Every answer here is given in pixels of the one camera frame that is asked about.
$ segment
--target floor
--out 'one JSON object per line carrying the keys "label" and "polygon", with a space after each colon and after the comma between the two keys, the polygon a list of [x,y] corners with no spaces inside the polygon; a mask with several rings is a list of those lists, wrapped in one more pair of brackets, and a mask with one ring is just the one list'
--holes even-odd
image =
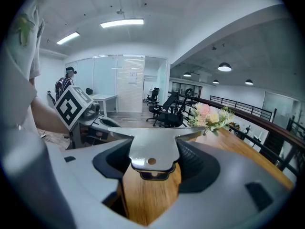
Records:
{"label": "floor", "polygon": [[[143,103],[142,113],[108,112],[107,116],[115,120],[122,127],[159,128],[158,122],[156,123],[156,127],[153,127],[154,120],[146,121],[147,118],[151,118],[153,116],[153,114],[148,110],[147,103]],[[45,135],[46,136],[43,138],[43,140],[45,142],[57,144],[60,147],[61,151],[64,151],[69,145],[69,139],[64,138],[63,134],[46,131]]]}

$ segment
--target chair armrest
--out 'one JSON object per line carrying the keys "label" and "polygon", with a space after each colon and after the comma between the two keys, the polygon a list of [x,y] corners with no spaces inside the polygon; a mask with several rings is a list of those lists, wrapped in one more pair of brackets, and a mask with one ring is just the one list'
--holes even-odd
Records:
{"label": "chair armrest", "polygon": [[165,115],[171,115],[171,113],[169,113],[169,112],[167,112],[167,111],[163,111],[163,110],[161,110],[160,113],[161,113],[161,114],[165,114]]}

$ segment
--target person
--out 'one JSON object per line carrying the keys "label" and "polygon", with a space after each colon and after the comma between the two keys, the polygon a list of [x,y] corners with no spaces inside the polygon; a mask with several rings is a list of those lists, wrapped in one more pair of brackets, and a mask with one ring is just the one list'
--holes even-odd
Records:
{"label": "person", "polygon": [[68,88],[68,86],[74,85],[72,78],[74,77],[74,74],[76,74],[76,73],[77,72],[74,70],[73,67],[70,66],[70,67],[66,68],[66,76],[62,82],[62,89],[63,89],[62,92],[64,92]]}
{"label": "person", "polygon": [[[0,51],[2,67],[12,71],[15,67],[35,88],[35,77],[40,75],[39,47],[44,21],[39,18],[37,0],[27,0],[17,12]],[[37,128],[68,134],[69,131],[55,110],[34,97],[22,123],[22,129],[38,134]]]}

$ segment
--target white shirt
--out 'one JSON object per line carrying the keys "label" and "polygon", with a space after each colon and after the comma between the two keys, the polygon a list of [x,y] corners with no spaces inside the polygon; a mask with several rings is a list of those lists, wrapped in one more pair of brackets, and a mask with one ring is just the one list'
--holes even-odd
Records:
{"label": "white shirt", "polygon": [[[3,43],[7,48],[5,56],[11,56],[27,80],[40,75],[39,45],[43,28],[44,21],[42,20],[41,26],[39,24],[37,0],[27,0],[16,14],[7,39]],[[38,133],[31,106],[22,126],[26,130]]]}

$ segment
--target office chair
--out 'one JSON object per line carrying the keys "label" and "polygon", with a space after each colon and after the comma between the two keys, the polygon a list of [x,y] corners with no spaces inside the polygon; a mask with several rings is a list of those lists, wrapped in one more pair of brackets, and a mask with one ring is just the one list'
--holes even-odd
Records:
{"label": "office chair", "polygon": [[161,110],[165,110],[168,112],[168,109],[171,108],[171,111],[173,112],[174,107],[171,105],[177,100],[177,98],[178,98],[178,93],[172,93],[172,95],[169,96],[169,98],[165,101],[163,105],[156,104],[155,106],[149,106],[148,110],[149,112],[153,113],[153,117],[146,119],[146,121],[155,120],[153,124],[153,126],[155,126],[157,122],[157,117]]}
{"label": "office chair", "polygon": [[150,95],[147,95],[147,100],[148,100],[148,103],[147,103],[147,106],[149,104],[157,104],[157,97],[158,97],[158,94],[159,94],[159,88],[155,87],[152,91],[152,96],[149,97]]}
{"label": "office chair", "polygon": [[176,113],[169,113],[168,110],[164,111],[161,110],[159,112],[159,116],[157,116],[156,121],[160,121],[163,122],[164,124],[159,124],[159,127],[179,127],[182,125],[183,123],[183,114],[182,114],[182,110],[185,110],[185,103],[186,103],[186,99],[189,96],[192,96],[193,90],[192,88],[189,88],[185,91],[185,98],[183,100],[182,105],[180,106],[180,109],[176,112]]}

